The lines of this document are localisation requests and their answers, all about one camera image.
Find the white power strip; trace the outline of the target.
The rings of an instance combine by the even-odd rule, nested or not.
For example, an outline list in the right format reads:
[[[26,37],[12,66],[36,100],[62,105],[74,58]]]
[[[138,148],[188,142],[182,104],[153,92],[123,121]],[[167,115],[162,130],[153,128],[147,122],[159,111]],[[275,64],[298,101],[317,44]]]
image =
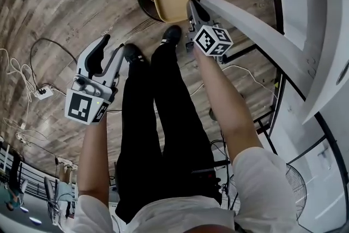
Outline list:
[[[46,85],[34,92],[34,96],[39,100],[47,99],[48,97],[53,96],[53,90],[51,86]]]

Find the person in white coat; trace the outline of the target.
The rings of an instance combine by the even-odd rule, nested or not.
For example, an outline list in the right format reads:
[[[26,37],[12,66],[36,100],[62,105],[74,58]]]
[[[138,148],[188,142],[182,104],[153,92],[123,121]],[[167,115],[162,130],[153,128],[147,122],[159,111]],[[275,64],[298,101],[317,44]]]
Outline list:
[[[240,199],[238,214],[220,208],[213,198],[180,197],[152,202],[137,212],[128,233],[183,233],[201,225],[252,233],[290,233],[296,224],[295,197],[286,179],[286,163],[264,148],[239,153],[232,163]]]

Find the round metal desk grommet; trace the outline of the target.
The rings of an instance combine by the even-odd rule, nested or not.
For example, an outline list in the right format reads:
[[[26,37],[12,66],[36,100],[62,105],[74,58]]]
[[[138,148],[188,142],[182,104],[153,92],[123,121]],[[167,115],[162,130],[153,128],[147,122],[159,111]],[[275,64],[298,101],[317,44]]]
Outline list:
[[[349,60],[346,62],[346,64],[344,65],[342,71],[340,72],[339,76],[338,76],[338,79],[336,81],[336,85],[339,85],[342,80],[344,79],[346,73],[348,72],[349,70]]]

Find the person's left forearm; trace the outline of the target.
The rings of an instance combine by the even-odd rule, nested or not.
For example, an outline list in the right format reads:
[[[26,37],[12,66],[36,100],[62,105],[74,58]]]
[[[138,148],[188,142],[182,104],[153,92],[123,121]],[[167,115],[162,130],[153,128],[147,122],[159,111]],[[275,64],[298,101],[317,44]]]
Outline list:
[[[80,195],[92,196],[106,206],[109,204],[106,115],[98,124],[86,126],[79,158],[77,186]]]

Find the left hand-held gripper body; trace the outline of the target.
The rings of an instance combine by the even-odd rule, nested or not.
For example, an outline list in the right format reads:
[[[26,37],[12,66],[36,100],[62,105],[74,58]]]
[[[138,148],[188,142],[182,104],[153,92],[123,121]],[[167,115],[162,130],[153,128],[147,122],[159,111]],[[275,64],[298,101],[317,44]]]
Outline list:
[[[75,75],[71,88],[67,89],[65,117],[86,125],[98,124],[114,101],[116,84],[113,80],[109,87],[105,82]]]

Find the black left shoe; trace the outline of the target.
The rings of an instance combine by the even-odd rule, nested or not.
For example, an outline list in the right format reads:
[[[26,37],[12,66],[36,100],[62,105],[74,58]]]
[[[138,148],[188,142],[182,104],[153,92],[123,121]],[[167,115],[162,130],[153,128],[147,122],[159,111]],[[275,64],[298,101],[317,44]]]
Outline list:
[[[143,53],[141,52],[141,50],[132,43],[128,43],[124,46],[125,50],[124,50],[124,58],[126,59],[126,61],[131,64],[133,62],[145,62],[146,58],[143,55]]]

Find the black shoe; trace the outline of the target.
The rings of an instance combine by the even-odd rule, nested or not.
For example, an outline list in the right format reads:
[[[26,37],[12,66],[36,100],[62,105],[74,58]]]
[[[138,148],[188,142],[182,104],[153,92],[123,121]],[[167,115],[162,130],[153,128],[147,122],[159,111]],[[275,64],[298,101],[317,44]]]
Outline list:
[[[179,27],[178,25],[172,25],[163,34],[160,44],[162,45],[162,44],[170,43],[177,46],[178,43],[180,42],[181,37],[182,37],[181,27]]]
[[[141,50],[132,43],[128,43],[124,46],[125,50],[124,50],[124,58],[126,59],[126,61],[131,64],[133,62],[145,62],[146,58],[143,55],[143,53],[141,52]]]

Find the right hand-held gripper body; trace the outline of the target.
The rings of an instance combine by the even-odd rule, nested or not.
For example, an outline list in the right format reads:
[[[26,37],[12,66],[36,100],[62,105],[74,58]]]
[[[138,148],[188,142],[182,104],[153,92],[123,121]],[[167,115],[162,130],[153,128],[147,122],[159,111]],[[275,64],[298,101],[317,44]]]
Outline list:
[[[185,44],[187,53],[193,51],[197,46],[204,55],[210,57],[221,57],[233,46],[228,31],[219,27],[218,24],[190,24],[188,31],[188,42]]]

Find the person's right forearm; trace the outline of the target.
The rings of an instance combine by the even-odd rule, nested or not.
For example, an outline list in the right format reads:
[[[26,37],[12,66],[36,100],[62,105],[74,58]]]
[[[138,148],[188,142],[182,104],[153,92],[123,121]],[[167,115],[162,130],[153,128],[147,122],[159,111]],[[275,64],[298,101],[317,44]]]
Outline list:
[[[248,148],[261,147],[244,99],[214,58],[194,47],[194,54],[231,160]]]

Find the black metal railing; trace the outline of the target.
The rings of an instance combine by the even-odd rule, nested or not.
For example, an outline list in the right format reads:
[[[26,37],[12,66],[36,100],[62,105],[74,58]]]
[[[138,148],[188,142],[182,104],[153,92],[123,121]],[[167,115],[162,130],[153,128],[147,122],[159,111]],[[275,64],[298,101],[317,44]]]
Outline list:
[[[9,181],[10,169],[13,164],[13,154],[11,153],[12,149],[7,151],[8,145],[0,147],[0,182],[6,183]],[[28,165],[27,163],[20,161],[19,169],[17,171],[17,179],[21,184],[24,180],[28,181],[25,193],[35,196],[36,198],[46,199],[46,191],[44,178],[49,178],[53,192],[56,191],[56,186],[58,183],[58,178],[50,176],[40,170]]]

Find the black desk frame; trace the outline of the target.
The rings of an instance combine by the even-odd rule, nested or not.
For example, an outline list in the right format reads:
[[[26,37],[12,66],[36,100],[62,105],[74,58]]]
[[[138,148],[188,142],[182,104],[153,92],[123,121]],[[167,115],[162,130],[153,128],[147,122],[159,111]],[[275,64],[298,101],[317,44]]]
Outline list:
[[[285,83],[286,83],[286,75],[285,73],[279,68],[279,66],[264,52],[261,50],[261,48],[257,44],[253,44],[249,47],[247,47],[244,50],[240,50],[237,53],[226,56],[223,55],[223,58],[220,60],[221,64],[229,64],[233,62],[235,59],[238,59],[244,55],[246,55],[249,52],[257,50],[260,52],[267,60],[271,62],[271,64],[276,68],[276,78],[274,79],[273,85],[274,85],[274,94],[272,105],[267,113],[264,115],[258,117],[254,120],[255,123],[259,124],[259,128],[257,130],[257,133],[262,133],[270,148],[272,149],[272,152],[277,154],[277,151],[274,147],[274,144],[272,143],[270,136],[272,134],[273,128],[276,123],[276,119],[278,117],[278,113],[281,106],[281,101],[285,89]]]

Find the black right shoe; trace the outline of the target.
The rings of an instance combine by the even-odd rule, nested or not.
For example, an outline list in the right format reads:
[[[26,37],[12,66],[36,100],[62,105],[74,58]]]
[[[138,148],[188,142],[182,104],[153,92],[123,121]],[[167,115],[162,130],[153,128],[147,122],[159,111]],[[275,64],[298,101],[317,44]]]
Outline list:
[[[182,37],[181,27],[179,27],[178,25],[172,25],[163,34],[160,44],[162,45],[162,44],[170,43],[177,46],[178,43],[180,42],[181,37]]]

